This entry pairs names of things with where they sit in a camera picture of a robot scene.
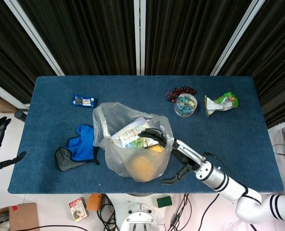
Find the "blue tablecloth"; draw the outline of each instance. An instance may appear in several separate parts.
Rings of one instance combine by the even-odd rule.
[[[165,99],[169,89],[181,86],[198,91],[198,107],[189,118],[178,116],[173,104]],[[207,117],[204,95],[216,99],[228,91],[239,98],[239,107]],[[76,136],[78,125],[92,125],[92,109],[74,107],[73,93],[96,96],[99,103],[120,102],[142,112],[164,115],[169,118],[175,138],[200,153],[218,155],[235,180],[259,192],[283,190],[252,77],[51,76],[37,78],[18,152],[27,154],[15,164],[10,193],[212,192],[193,173],[175,185],[162,185],[161,179],[174,176],[181,168],[172,155],[164,175],[146,183],[109,170],[103,150],[98,153],[100,166],[86,163],[60,171],[55,151]],[[212,157],[209,160],[222,166]]]

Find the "floor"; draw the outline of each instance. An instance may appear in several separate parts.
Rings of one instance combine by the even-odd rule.
[[[0,117],[7,116],[12,118],[11,123],[7,127],[5,137],[0,150],[0,161],[12,159],[16,157],[24,123],[14,118],[13,114],[0,114]],[[285,134],[282,131],[270,134],[272,144],[285,144]],[[284,146],[275,146],[275,151],[284,152]],[[276,156],[279,171],[285,186],[285,157]],[[72,216],[68,207],[68,203],[78,197],[88,198],[88,194],[9,194],[7,192],[11,179],[13,166],[9,166],[0,170],[0,208],[8,205],[16,205],[21,203],[35,202],[37,203],[38,217],[40,225],[49,224],[66,224],[78,225],[89,231],[101,231],[103,225],[98,219],[96,213],[91,212],[90,216],[78,223],[72,221]],[[190,201],[192,204],[192,216],[189,224],[183,231],[197,231],[200,225],[201,216],[214,199],[216,194],[191,194]],[[165,213],[166,227],[169,226],[170,219],[176,211],[180,203],[181,195],[173,196],[173,205],[167,207]],[[248,224],[242,222],[235,215],[235,202],[229,202],[220,197],[210,207],[204,218],[201,231],[251,231],[253,230]],[[189,217],[189,207],[185,208],[181,217],[181,224],[185,224]],[[270,221],[255,225],[258,231],[285,231],[285,222]],[[46,228],[43,231],[59,231],[60,228]],[[73,228],[64,228],[63,231],[72,231]]]

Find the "black curtain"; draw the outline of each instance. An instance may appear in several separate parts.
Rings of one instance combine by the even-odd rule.
[[[267,126],[285,121],[285,0],[265,2],[219,74],[253,76]]]
[[[209,75],[250,0],[148,0],[146,75]]]
[[[23,103],[37,76],[55,75],[33,41],[0,0],[0,86]]]
[[[132,0],[19,0],[66,75],[135,75]]]

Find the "plastic container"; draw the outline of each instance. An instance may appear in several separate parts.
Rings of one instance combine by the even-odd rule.
[[[189,117],[193,114],[197,105],[197,99],[193,95],[184,93],[177,97],[174,110],[181,117]]]

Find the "transparent plastic bag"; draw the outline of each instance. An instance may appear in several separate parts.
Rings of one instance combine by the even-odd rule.
[[[111,136],[139,117],[159,123],[167,141],[162,152],[138,147],[120,148],[113,144]],[[146,182],[161,176],[167,168],[174,142],[167,117],[143,113],[120,103],[101,103],[93,110],[93,128],[93,145],[105,150],[108,168],[118,175]]]

